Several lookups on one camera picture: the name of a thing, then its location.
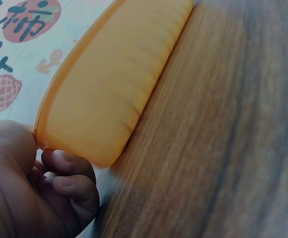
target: comb teeth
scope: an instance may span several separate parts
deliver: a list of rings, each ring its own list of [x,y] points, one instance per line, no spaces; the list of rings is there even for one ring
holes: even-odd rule
[[[134,131],[193,0],[120,0],[116,5],[62,63],[38,115],[41,144],[101,167],[119,157]]]

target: fingernail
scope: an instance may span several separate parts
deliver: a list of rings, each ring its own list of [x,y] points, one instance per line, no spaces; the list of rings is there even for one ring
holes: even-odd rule
[[[70,155],[66,152],[63,152],[63,157],[69,162],[76,162],[77,161],[77,157]]]
[[[44,150],[44,154],[46,157],[51,158],[51,156],[53,155],[54,151],[52,149],[45,149]]]
[[[58,176],[58,179],[60,179],[60,184],[64,187],[68,187],[72,185],[72,180],[68,177]]]

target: wooden table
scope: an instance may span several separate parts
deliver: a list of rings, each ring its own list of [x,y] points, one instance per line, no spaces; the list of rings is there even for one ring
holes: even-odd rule
[[[96,236],[288,238],[288,0],[208,0],[123,156]]]

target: finger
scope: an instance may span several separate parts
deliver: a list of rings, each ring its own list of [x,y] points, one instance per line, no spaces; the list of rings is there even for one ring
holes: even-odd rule
[[[53,153],[54,153],[53,150],[46,149],[41,154],[41,161],[43,162],[46,170],[48,170],[50,172],[56,172],[56,168],[55,168],[54,163],[52,161]]]
[[[85,175],[96,183],[91,163],[82,157],[73,156],[61,150],[55,150],[51,155],[51,159],[45,157],[43,163],[45,162],[47,162],[50,169],[55,169],[58,175]]]
[[[57,176],[53,186],[62,196],[73,199],[71,203],[82,228],[85,228],[96,216],[100,199],[95,184],[86,176]]]
[[[34,137],[24,125],[10,120],[0,121],[0,164],[18,168],[29,177],[36,152]]]
[[[40,173],[44,174],[46,171],[45,167],[38,161],[35,160],[34,166],[39,170]]]
[[[75,237],[80,228],[69,199],[61,196],[53,186],[53,179],[42,176],[39,179],[38,189],[44,200],[64,224],[68,237]]]

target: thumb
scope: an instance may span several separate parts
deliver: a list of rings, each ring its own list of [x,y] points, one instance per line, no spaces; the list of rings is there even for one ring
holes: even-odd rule
[[[28,177],[35,163],[37,147],[32,133],[22,124],[0,121],[0,165],[19,167]]]

